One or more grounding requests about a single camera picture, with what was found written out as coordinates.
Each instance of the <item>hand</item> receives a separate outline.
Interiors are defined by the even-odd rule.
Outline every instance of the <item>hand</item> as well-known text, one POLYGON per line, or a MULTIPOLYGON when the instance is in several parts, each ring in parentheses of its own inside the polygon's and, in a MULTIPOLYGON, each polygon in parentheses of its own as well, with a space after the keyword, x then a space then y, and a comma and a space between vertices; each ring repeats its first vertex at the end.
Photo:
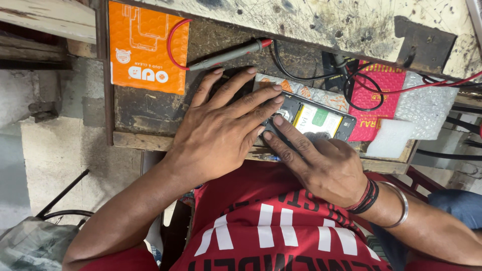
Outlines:
POLYGON ((254 67, 233 76, 208 101, 209 92, 223 71, 219 68, 204 77, 177 130, 173 147, 164 158, 169 168, 189 174, 189 189, 239 168, 258 135, 264 131, 260 124, 284 101, 284 96, 280 95, 281 86, 274 85, 258 89, 226 106, 256 75, 254 67), (272 100, 259 107, 269 99, 272 100))
POLYGON ((360 200, 368 180, 350 145, 334 138, 312 144, 283 117, 277 115, 273 122, 305 159, 271 132, 264 132, 264 139, 308 191, 343 208, 360 200))

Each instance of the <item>blue cloth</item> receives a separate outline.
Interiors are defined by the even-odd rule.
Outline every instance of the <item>blue cloth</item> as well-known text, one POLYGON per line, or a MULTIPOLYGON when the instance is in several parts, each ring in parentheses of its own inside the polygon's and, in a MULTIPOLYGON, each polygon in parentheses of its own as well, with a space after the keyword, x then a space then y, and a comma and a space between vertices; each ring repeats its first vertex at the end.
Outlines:
MULTIPOLYGON (((482 229, 482 195, 446 189, 428 195, 428 203, 462 221, 469 229, 482 229)), ((382 227, 370 223, 394 271, 403 271, 408 248, 382 227)))

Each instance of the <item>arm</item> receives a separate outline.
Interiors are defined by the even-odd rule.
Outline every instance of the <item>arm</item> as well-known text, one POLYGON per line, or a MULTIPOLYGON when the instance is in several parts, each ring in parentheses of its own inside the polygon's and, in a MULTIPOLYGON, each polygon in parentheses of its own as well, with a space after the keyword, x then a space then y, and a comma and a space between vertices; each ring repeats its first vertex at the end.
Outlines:
MULTIPOLYGON (((341 207, 354 205, 363 196, 367 178, 358 154, 347 143, 329 139, 313 144, 280 116, 276 127, 292 142, 304 160, 271 132, 268 144, 315 196, 341 207)), ((402 216, 402 202, 389 186, 378 184, 375 203, 360 216, 380 226, 395 224, 402 216)), ((401 225, 387 229, 406 245, 435 258, 456 264, 482 265, 482 242, 452 215, 407 196, 409 213, 401 225)))
POLYGON ((260 123, 280 108, 284 98, 279 96, 281 86, 274 85, 226 106, 255 76, 256 69, 248 68, 233 76, 207 101, 223 70, 215 70, 201 82, 165 158, 85 223, 66 252, 64 270, 78 270, 96 258, 142 247, 153 220, 169 204, 197 185, 242 165, 264 130, 260 123), (257 108, 271 98, 274 99, 257 108))

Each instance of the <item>white foam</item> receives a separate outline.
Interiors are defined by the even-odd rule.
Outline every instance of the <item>white foam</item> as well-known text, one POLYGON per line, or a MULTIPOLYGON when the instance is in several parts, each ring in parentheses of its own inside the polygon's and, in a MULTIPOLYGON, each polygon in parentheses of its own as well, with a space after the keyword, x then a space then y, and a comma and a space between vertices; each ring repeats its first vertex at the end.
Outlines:
POLYGON ((368 146, 366 155, 399 158, 415 127, 416 124, 413 122, 382 119, 381 128, 368 146))

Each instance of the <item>red thread bracelet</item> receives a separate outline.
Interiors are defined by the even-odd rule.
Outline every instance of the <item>red thread bracelet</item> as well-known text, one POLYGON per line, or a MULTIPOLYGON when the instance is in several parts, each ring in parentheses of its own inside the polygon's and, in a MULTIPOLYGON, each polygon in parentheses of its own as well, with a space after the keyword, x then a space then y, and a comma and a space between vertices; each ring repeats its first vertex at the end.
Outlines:
POLYGON ((370 181, 367 179, 365 193, 363 193, 363 196, 361 196, 360 200, 357 203, 355 203, 354 205, 349 206, 349 207, 344 208, 344 209, 347 210, 347 211, 356 209, 365 199, 366 195, 368 194, 368 190, 370 190, 370 181))
POLYGON ((174 60, 173 53, 171 52, 171 40, 173 38, 173 34, 176 31, 176 29, 178 29, 181 25, 183 25, 185 23, 188 23, 190 21, 192 21, 192 20, 191 19, 184 19, 184 20, 180 21, 179 23, 177 23, 176 25, 174 25, 173 29, 171 29, 171 32, 169 32, 169 36, 167 37, 167 55, 171 59, 172 63, 174 65, 176 65, 176 67, 178 67, 180 69, 183 69, 183 70, 189 70, 189 68, 179 65, 179 63, 177 63, 174 60))

